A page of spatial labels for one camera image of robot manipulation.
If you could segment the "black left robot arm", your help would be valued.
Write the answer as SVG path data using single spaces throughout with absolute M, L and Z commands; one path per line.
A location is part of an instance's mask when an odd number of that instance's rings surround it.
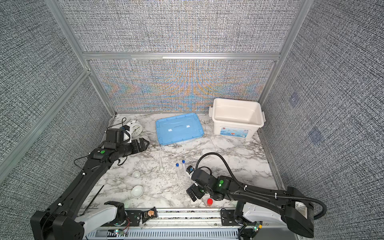
M 76 221 L 79 210 L 98 180 L 120 158 L 144 152 L 150 142 L 144 138 L 131 143 L 102 142 L 89 155 L 81 172 L 45 211 L 36 211 L 31 227 L 36 240 L 81 240 L 86 222 Z

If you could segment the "blue capped test tube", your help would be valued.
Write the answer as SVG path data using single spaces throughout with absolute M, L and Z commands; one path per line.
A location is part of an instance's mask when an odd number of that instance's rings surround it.
M 176 173 L 177 173 L 178 178 L 180 178 L 181 177 L 181 172 L 180 172 L 180 165 L 179 165 L 179 163 L 176 163 Z
M 182 160 L 182 165 L 183 165 L 183 173 L 184 174 L 187 174 L 187 166 L 186 166 L 186 161 L 185 160 Z

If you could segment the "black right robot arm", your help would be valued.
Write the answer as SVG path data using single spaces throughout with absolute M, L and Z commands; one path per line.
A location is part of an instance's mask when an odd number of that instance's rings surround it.
M 187 192 L 191 199 L 208 194 L 215 201 L 237 201 L 245 207 L 253 204 L 269 209 L 281 216 L 288 229 L 306 238 L 314 237 L 314 205 L 298 189 L 269 190 L 236 183 L 231 177 L 214 177 L 202 169 L 187 167 L 186 173 L 194 182 Z

